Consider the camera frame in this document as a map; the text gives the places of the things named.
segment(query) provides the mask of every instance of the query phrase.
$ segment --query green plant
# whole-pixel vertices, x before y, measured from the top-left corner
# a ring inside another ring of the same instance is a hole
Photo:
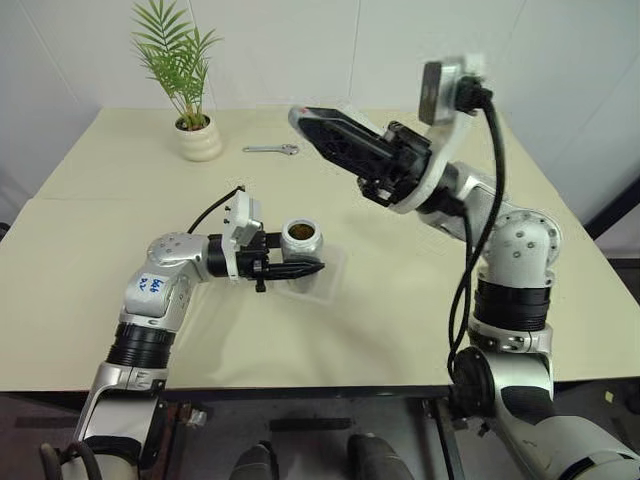
[[[165,8],[163,0],[148,0],[149,7],[135,4],[134,20],[144,28],[133,32],[138,57],[157,80],[180,113],[184,130],[198,130],[207,124],[202,113],[204,81],[207,76],[207,49],[218,40],[211,30],[200,35],[198,28],[183,21],[186,10],[176,10],[176,2]]]

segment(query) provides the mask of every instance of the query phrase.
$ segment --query wrench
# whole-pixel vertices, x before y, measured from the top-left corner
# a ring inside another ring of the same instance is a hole
[[[260,146],[260,147],[244,147],[243,152],[280,152],[285,155],[295,155],[300,151],[297,145],[285,143],[284,145]]]

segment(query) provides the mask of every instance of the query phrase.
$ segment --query white wall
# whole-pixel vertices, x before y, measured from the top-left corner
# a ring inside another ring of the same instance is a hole
[[[178,0],[212,50],[207,104],[415,110],[425,60],[484,52],[516,135],[588,220],[640,175],[638,0]],[[167,107],[128,0],[0,2],[0,220],[101,106]]]

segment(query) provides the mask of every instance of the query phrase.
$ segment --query table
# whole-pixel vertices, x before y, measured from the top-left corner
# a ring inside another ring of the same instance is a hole
[[[424,131],[414,114],[373,111]],[[85,390],[106,358],[129,277],[146,246],[185,230],[237,184],[277,231],[306,216],[347,261],[331,305],[244,282],[198,287],[173,347],[169,388],[446,385],[447,318],[461,242],[362,198],[287,124],[287,108],[219,111],[226,149],[190,163],[175,151],[170,111],[104,109],[27,203],[0,244],[0,390]],[[548,321],[557,380],[640,374],[640,310],[578,220],[503,122],[512,201],[561,225]],[[298,155],[242,153],[297,143]],[[492,171],[482,119],[458,160]],[[221,232],[222,212],[199,228]]]

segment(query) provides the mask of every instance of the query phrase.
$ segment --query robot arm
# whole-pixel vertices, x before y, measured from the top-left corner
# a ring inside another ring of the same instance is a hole
[[[292,126],[327,160],[356,174],[362,194],[457,239],[462,216],[477,245],[490,218],[494,180],[449,163],[479,96],[479,64],[458,58],[425,66],[420,119],[426,136],[392,122],[382,135],[330,109],[295,107]],[[558,225],[503,200],[481,252],[486,264],[468,335],[454,361],[453,400],[502,438],[528,477],[554,480],[638,478],[640,457],[595,424],[553,410],[552,330],[546,324],[558,257]]]
[[[92,480],[97,469],[104,479],[134,479],[138,468],[153,465],[166,417],[160,394],[171,345],[197,284],[247,278],[264,292],[265,280],[299,278],[324,267],[313,259],[269,263],[280,234],[264,232],[260,205],[244,191],[235,192],[226,210],[221,235],[175,232],[151,243],[145,264],[127,285],[115,342],[98,367],[75,443],[61,458],[46,444],[41,449],[47,478]],[[93,474],[88,462],[96,463]]]

